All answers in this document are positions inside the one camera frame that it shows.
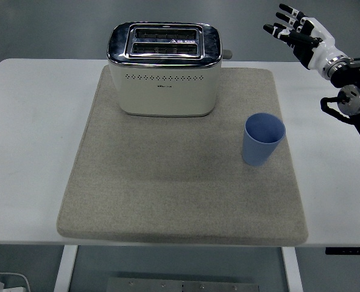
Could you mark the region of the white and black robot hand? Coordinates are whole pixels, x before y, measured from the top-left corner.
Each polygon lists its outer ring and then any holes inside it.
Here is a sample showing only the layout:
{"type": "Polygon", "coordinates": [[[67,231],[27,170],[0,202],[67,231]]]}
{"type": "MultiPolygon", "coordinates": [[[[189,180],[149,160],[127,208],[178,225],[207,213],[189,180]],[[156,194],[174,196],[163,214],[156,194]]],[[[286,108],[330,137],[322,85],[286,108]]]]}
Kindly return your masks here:
{"type": "Polygon", "coordinates": [[[279,8],[276,17],[284,23],[265,24],[263,29],[286,43],[306,69],[315,70],[329,80],[331,68],[346,62],[347,55],[336,48],[334,37],[318,20],[286,4],[280,4],[279,8]]]}

